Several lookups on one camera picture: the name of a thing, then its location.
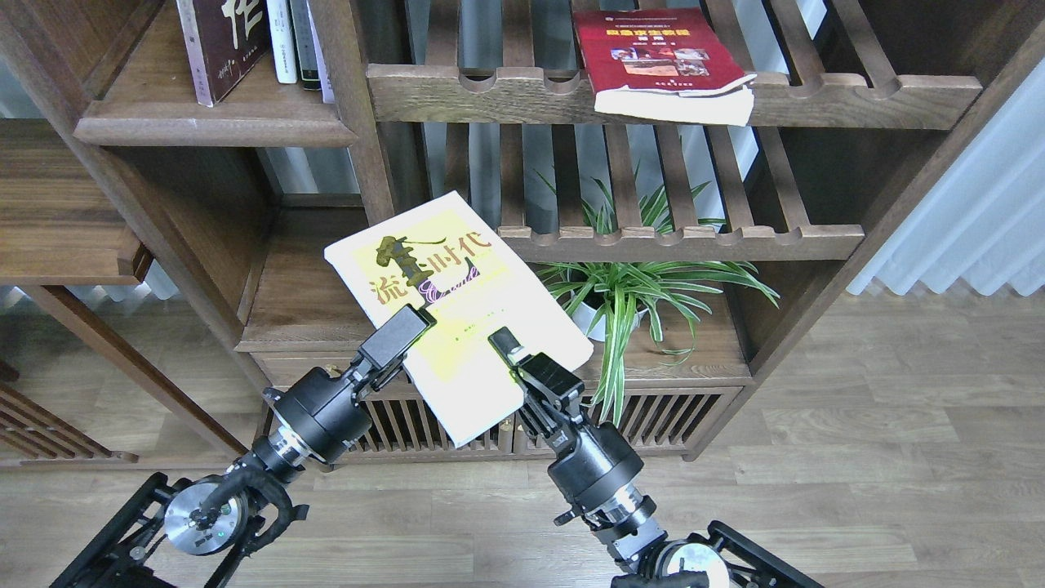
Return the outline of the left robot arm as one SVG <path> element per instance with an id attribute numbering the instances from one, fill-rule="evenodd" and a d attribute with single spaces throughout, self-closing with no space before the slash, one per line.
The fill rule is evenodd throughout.
<path id="1" fill-rule="evenodd" d="M 287 485 L 304 461 L 324 465 L 345 453 L 371 427 L 362 399 L 402 371 L 407 351 L 434 325 L 425 309 L 403 306 L 359 346 L 351 364 L 332 376 L 315 367 L 291 389 L 264 392 L 276 431 L 258 436 L 220 475 L 167 481 L 154 473 L 104 528 L 56 578 L 56 587 L 164 587 L 147 558 L 168 538 L 178 550 L 224 554 L 209 587 L 224 587 L 246 557 L 305 519 L 308 505 L 292 505 Z"/>

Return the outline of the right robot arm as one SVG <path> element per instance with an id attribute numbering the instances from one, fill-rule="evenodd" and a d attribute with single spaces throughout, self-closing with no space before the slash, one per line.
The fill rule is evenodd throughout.
<path id="1" fill-rule="evenodd" d="M 582 380 L 547 354 L 530 354 L 508 328 L 490 336 L 494 350 L 522 387 L 518 414 L 529 436 L 541 438 L 556 458 L 545 470 L 574 519 L 606 547 L 622 572 L 616 587 L 814 587 L 816 581 L 720 521 L 709 533 L 669 539 L 656 503 L 634 486 L 643 467 L 611 423 L 596 425 L 582 408 Z"/>

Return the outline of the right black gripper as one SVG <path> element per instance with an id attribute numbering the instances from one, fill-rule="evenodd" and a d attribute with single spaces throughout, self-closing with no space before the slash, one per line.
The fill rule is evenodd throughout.
<path id="1" fill-rule="evenodd" d="M 646 497 L 634 486 L 642 458 L 612 423 L 594 425 L 580 406 L 582 380 L 545 354 L 531 356 L 507 327 L 487 340 L 525 390 L 519 410 L 527 436 L 545 440 L 556 458 L 545 473 L 570 510 L 554 524 L 585 519 L 590 528 L 638 528 Z"/>

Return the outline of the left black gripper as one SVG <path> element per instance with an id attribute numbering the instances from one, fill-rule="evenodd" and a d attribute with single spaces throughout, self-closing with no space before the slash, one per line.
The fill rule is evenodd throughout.
<path id="1" fill-rule="evenodd" d="M 428 311 L 405 305 L 362 343 L 342 375 L 329 376 L 317 366 L 287 391 L 264 390 L 281 425 L 261 440 L 262 462 L 299 466 L 312 457 L 332 464 L 371 427 L 361 399 L 402 369 L 408 349 L 433 325 Z"/>

